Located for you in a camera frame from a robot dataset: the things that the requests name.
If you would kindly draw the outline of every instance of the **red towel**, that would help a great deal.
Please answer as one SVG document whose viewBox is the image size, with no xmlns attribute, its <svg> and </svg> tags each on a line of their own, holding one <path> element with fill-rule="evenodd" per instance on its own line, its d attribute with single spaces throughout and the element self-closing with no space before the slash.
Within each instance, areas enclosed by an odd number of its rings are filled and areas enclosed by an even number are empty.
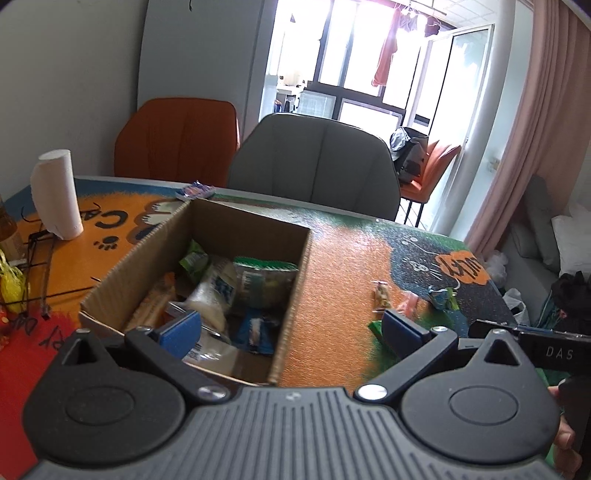
<svg viewBox="0 0 591 480">
<path fill-rule="evenodd" d="M 392 63 L 392 55 L 398 50 L 398 43 L 396 42 L 396 33 L 398 32 L 398 24 L 400 23 L 400 9 L 394 9 L 392 16 L 392 23 L 388 36 L 382 45 L 382 51 L 379 54 L 378 69 L 375 72 L 374 79 L 371 84 L 374 87 L 378 85 L 386 85 L 388 83 L 388 74 L 390 73 L 390 64 Z"/>
</svg>

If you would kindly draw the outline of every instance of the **open cardboard box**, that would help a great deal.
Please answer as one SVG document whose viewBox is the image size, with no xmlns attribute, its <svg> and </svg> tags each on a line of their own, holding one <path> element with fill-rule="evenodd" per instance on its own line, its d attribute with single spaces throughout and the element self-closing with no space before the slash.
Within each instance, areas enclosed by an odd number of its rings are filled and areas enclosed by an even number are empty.
<svg viewBox="0 0 591 480">
<path fill-rule="evenodd" d="M 191 365 L 236 390 L 279 381 L 309 256 L 308 228 L 209 200 L 183 205 L 127 254 L 80 305 L 80 322 L 99 336 L 122 335 L 127 321 L 154 283 L 177 270 L 190 239 L 208 254 L 282 260 L 299 267 L 272 358 L 240 351 L 232 376 Z"/>
</svg>

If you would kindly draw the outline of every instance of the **black backpack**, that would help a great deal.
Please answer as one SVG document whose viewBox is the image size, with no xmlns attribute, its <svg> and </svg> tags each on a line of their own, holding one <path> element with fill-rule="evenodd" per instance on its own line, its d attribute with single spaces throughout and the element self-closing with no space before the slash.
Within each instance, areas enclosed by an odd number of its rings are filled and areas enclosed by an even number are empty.
<svg viewBox="0 0 591 480">
<path fill-rule="evenodd" d="M 411 183 L 420 176 L 428 143 L 428 135 L 410 127 L 398 127 L 390 135 L 390 155 L 400 183 Z"/>
</svg>

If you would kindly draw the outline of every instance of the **human hand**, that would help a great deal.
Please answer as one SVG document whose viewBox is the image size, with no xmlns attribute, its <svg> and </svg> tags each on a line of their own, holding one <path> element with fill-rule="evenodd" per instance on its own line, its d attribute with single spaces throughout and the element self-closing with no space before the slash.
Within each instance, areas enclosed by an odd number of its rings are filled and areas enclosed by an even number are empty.
<svg viewBox="0 0 591 480">
<path fill-rule="evenodd" d="M 548 387 L 550 394 L 560 404 L 558 387 Z M 560 427 L 554 438 L 554 467 L 566 479 L 572 479 L 581 467 L 583 459 L 573 450 L 574 430 L 566 423 L 564 415 L 560 417 Z"/>
</svg>

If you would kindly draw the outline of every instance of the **black bag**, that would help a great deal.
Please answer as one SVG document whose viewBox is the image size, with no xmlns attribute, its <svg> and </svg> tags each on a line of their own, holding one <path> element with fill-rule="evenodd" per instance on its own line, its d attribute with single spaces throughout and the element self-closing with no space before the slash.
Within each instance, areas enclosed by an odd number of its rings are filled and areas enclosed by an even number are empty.
<svg viewBox="0 0 591 480">
<path fill-rule="evenodd" d="M 420 176 L 428 143 L 428 135 L 410 127 L 398 127 L 390 135 L 390 155 L 400 183 L 411 183 Z"/>
<path fill-rule="evenodd" d="M 552 283 L 551 295 L 561 310 L 554 330 L 591 335 L 591 277 L 565 273 Z"/>
</svg>

